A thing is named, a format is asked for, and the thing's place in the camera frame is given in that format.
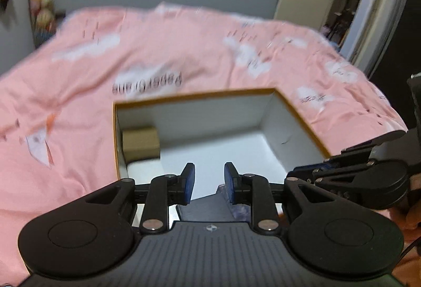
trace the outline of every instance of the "circular cap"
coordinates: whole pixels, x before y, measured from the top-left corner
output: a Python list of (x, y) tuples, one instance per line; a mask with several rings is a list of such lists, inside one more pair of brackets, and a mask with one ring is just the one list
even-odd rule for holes
[(48, 233), (52, 243), (61, 248), (80, 248), (91, 243), (97, 236), (98, 229), (84, 220), (68, 220), (54, 225)]
[(355, 219), (336, 219), (326, 225), (325, 234), (331, 241), (343, 246), (361, 246), (374, 236), (371, 226)]
[(261, 228), (262, 230), (273, 231), (278, 228), (279, 223), (271, 219), (266, 219), (266, 220), (261, 220), (257, 224), (257, 226)]
[(403, 248), (396, 224), (369, 209), (335, 203), (310, 204), (291, 223), (291, 250), (332, 276), (368, 278), (389, 272)]
[(35, 218), (22, 229), (18, 247), (28, 269), (56, 279), (91, 276), (130, 252), (131, 224), (107, 205), (71, 204)]
[(164, 223), (158, 219), (148, 219), (143, 222), (142, 226), (148, 230), (159, 230), (164, 226)]

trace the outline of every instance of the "bed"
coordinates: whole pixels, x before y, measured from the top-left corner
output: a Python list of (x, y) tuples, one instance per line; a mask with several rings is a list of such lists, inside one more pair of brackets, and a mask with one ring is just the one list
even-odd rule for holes
[(70, 15), (0, 80), (0, 284), (28, 275), (16, 246), (28, 221), (117, 179), (114, 101), (268, 86), (329, 155), (407, 130), (380, 90), (311, 29), (170, 4)]

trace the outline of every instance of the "small brown box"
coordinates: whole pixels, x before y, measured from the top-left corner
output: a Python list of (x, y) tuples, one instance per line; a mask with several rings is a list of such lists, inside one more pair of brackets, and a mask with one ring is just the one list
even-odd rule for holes
[(123, 154), (126, 163), (159, 159), (159, 137), (155, 127), (123, 131)]

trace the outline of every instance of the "cardboard box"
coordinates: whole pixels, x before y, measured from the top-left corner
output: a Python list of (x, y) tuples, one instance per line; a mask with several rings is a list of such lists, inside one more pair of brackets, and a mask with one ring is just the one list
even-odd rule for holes
[(118, 177), (128, 177), (122, 131), (153, 126), (165, 173), (196, 166), (193, 199), (224, 183), (224, 164), (283, 183), (296, 166), (323, 162), (330, 154), (276, 89), (178, 95), (114, 105)]
[(122, 132), (123, 155), (127, 163), (156, 159), (161, 155), (159, 137), (153, 126)]

